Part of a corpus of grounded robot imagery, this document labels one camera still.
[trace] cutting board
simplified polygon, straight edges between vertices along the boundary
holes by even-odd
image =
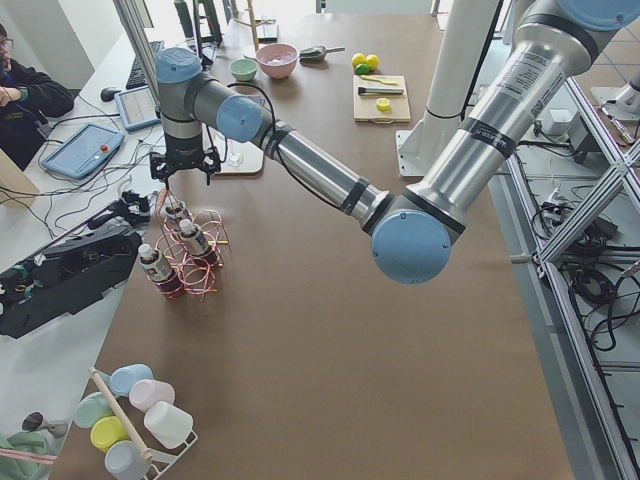
[[[363,80],[359,75],[353,76],[353,118],[356,122],[396,123],[410,122],[409,98],[407,86],[402,75],[370,75],[385,80],[395,80],[398,85],[383,85],[380,82]],[[402,88],[402,95],[358,95],[358,87]],[[385,97],[391,101],[391,109],[381,112],[376,107],[376,100]]]

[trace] bottle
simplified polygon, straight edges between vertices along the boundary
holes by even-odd
[[[200,225],[193,223],[188,218],[180,220],[180,239],[187,252],[193,257],[193,263],[199,267],[216,267],[218,255],[209,245]]]
[[[181,201],[176,204],[175,200],[167,200],[164,213],[167,217],[167,226],[171,230],[180,230],[180,221],[189,218],[189,210],[187,210],[185,203]]]
[[[167,257],[148,243],[138,247],[140,266],[160,292],[167,298],[176,298],[184,293],[184,285]]]

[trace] green bowl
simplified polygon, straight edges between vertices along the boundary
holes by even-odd
[[[250,58],[240,58],[229,65],[229,71],[239,82],[248,82],[256,76],[258,63]]]

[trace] black keyboard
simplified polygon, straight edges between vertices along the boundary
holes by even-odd
[[[149,46],[151,47],[151,51],[155,57],[164,47],[164,42],[162,40],[149,42]],[[126,88],[127,90],[131,90],[132,88],[142,87],[146,84],[147,79],[145,78],[142,67],[140,66],[140,61],[136,58],[133,61],[133,65],[131,65],[131,73],[129,74],[129,80],[127,80]]]

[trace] person's hand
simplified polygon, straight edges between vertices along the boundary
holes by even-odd
[[[16,102],[21,97],[20,90],[12,87],[0,87],[0,107],[6,107],[9,102]]]

